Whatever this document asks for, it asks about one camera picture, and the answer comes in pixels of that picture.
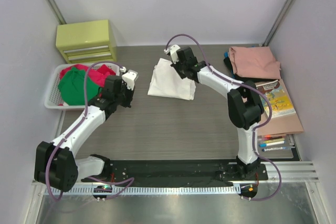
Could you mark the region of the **white printed t shirt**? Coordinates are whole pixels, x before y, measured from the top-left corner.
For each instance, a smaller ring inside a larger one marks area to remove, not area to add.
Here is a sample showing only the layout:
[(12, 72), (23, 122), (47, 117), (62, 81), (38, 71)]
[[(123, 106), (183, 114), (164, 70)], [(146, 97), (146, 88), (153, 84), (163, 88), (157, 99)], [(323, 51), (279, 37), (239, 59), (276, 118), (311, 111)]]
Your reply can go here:
[(196, 91), (195, 82), (185, 78), (182, 79), (171, 62), (160, 58), (154, 66), (148, 95), (155, 97), (176, 98), (182, 100), (194, 100)]

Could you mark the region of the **black t shirt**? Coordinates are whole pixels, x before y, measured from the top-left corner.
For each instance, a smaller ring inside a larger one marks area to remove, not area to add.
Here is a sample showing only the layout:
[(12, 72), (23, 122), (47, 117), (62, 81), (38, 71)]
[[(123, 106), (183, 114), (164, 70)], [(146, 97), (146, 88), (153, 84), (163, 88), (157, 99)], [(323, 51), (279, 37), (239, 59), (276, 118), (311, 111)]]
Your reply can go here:
[(245, 77), (240, 77), (237, 74), (234, 74), (234, 72), (233, 72), (233, 66), (232, 66), (232, 63), (231, 63), (231, 61), (229, 59), (228, 52), (224, 53), (224, 60), (223, 60), (223, 62), (224, 62), (224, 65), (227, 67), (227, 69), (231, 72), (233, 78), (236, 79), (236, 80), (239, 80), (239, 81), (242, 81), (242, 82), (252, 81), (254, 83), (276, 81), (276, 79), (262, 79), (262, 78), (250, 78), (250, 77), (245, 78)]

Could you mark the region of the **pink t shirt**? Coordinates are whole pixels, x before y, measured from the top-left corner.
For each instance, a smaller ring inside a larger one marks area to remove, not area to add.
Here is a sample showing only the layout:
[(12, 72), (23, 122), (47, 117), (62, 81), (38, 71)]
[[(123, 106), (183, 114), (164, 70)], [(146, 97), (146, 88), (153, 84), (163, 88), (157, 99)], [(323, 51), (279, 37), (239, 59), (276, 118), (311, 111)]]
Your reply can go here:
[(280, 62), (269, 47), (229, 48), (233, 73), (243, 78), (280, 79)]

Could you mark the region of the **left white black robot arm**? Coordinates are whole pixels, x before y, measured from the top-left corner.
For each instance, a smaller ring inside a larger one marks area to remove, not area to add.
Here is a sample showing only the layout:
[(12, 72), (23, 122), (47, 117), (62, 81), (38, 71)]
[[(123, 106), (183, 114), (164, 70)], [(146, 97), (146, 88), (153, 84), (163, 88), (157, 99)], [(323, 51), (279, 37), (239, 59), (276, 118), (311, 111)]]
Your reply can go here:
[(41, 142), (37, 146), (34, 179), (68, 192), (77, 181), (90, 176), (109, 177), (109, 158), (97, 154), (84, 159), (75, 157), (88, 137), (118, 106), (131, 106), (137, 78), (138, 73), (131, 70), (121, 76), (108, 76), (104, 87), (66, 131), (50, 143)]

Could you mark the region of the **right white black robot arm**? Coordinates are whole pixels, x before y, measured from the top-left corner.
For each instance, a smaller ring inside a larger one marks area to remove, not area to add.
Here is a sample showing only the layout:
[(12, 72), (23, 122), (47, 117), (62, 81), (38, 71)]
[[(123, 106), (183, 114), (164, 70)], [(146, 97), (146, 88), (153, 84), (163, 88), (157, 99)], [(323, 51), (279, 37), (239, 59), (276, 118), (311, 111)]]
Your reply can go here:
[(198, 61), (190, 47), (172, 45), (164, 52), (182, 79), (210, 87), (227, 99), (229, 119), (238, 132), (237, 172), (242, 179), (253, 177), (260, 167), (256, 131), (264, 112), (254, 83), (236, 81), (205, 61)]

